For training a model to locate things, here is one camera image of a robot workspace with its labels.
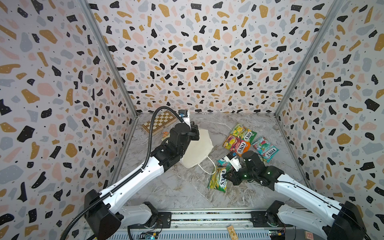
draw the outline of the gray marble surface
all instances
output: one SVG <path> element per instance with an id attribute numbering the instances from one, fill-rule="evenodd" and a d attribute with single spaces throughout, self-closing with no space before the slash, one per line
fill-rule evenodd
<path id="1" fill-rule="evenodd" d="M 141 124 L 149 121 L 151 116 L 151 114 L 141 114 L 139 116 L 128 154 L 121 168 L 120 178 L 144 161 L 147 151 L 148 133 L 142 129 Z M 269 163 L 270 165 L 282 169 L 285 173 L 303 183 L 302 176 L 289 154 L 288 147 L 278 130 L 273 116 L 265 114 L 212 113 L 191 114 L 190 119 L 195 121 L 199 129 L 207 129 L 209 131 L 214 146 L 209 157 L 215 163 L 229 152 L 222 144 L 229 135 L 230 130 L 237 123 L 242 123 L 256 131 L 257 137 L 265 136 L 279 149 L 279 152 L 275 154 Z M 153 136 L 152 150 L 161 143 L 162 132 L 169 132 L 175 124 L 176 122 Z M 201 166 L 206 171 L 213 170 L 212 163 L 208 159 L 204 160 Z M 288 197 L 269 188 L 262 187 L 257 183 L 243 182 L 239 186 L 233 186 L 230 181 L 227 181 L 227 191 L 224 193 L 215 189 L 208 189 L 209 180 L 210 175 L 204 173 L 199 166 L 187 169 L 180 163 L 177 163 L 167 172 L 145 185 L 132 196 L 126 205 L 139 205 L 144 201 L 150 201 L 158 209 L 267 208 L 274 200 L 279 200 L 292 207 L 299 206 Z"/>

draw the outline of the wooden chess board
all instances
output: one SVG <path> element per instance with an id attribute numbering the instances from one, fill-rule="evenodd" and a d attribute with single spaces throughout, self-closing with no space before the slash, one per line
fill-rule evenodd
<path id="1" fill-rule="evenodd" d="M 166 110 L 163 113 L 160 113 L 157 115 L 155 122 L 153 124 L 153 135 L 155 135 L 158 132 L 161 132 L 165 127 L 171 125 L 174 121 L 176 121 L 177 118 L 168 110 Z M 148 121 L 144 124 L 142 124 L 142 128 L 149 133 L 149 125 L 151 124 L 151 121 Z"/>

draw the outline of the terrazzo wallpaper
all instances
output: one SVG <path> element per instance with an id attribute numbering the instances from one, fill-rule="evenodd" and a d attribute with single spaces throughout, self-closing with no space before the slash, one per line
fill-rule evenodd
<path id="1" fill-rule="evenodd" d="M 55 240 L 109 184 L 132 116 L 76 1 L 0 7 L 0 238 Z"/>
<path id="2" fill-rule="evenodd" d="M 345 1 L 278 119 L 313 189 L 384 237 L 384 1 Z"/>
<path id="3" fill-rule="evenodd" d="M 89 0 L 138 112 L 274 112 L 331 0 Z"/>

